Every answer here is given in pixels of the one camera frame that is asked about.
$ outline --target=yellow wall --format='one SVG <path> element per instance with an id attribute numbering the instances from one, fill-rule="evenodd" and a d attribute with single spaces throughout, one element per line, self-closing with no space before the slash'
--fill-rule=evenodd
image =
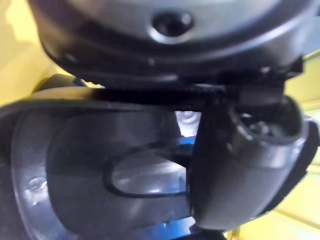
<path id="1" fill-rule="evenodd" d="M 0 105 L 21 99 L 56 72 L 45 55 L 25 0 L 0 0 Z"/>

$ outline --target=circular hole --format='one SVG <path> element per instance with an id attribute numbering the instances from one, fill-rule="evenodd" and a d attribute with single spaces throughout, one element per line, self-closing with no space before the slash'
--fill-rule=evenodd
<path id="1" fill-rule="evenodd" d="M 166 37 L 179 37 L 193 27 L 193 20 L 188 13 L 166 12 L 153 19 L 152 27 Z"/>

